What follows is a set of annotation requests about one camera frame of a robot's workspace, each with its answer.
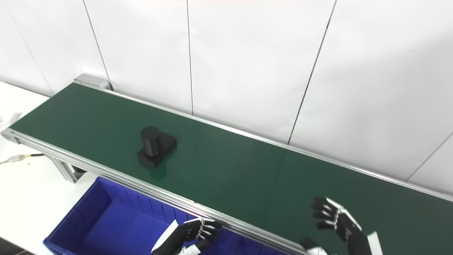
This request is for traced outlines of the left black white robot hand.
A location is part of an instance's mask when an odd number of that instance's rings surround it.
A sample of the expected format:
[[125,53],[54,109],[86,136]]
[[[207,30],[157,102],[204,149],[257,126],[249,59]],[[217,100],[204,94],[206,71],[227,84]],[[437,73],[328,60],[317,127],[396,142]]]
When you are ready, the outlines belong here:
[[178,224],[174,220],[154,244],[151,255],[200,255],[220,236],[222,224],[199,217]]

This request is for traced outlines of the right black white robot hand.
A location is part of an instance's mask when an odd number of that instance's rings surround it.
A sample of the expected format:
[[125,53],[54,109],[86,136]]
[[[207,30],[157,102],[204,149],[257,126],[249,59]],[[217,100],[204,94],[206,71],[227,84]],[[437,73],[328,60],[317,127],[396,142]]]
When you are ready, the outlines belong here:
[[327,197],[314,197],[312,217],[319,221],[318,230],[333,231],[346,244],[350,255],[382,255],[376,231],[366,234],[352,214],[341,204]]

